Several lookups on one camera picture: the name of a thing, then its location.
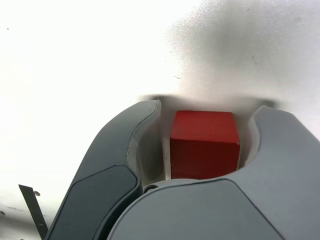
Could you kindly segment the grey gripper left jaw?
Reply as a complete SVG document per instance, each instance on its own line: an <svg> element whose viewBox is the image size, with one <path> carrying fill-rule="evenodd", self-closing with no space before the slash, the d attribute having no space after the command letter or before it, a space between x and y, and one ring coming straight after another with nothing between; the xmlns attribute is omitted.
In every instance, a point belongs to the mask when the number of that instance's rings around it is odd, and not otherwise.
<svg viewBox="0 0 320 240"><path fill-rule="evenodd" d="M161 102L141 101L96 135L46 238L105 240L144 187L164 177Z"/></svg>

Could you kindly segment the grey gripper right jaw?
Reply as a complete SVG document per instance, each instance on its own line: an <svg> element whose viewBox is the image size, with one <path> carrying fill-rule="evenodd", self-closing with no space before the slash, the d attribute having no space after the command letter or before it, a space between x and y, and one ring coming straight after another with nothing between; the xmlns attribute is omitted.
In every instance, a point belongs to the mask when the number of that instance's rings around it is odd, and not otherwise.
<svg viewBox="0 0 320 240"><path fill-rule="evenodd" d="M319 140L293 114L267 106L248 127L248 164L144 194L122 213L109 239L319 239Z"/></svg>

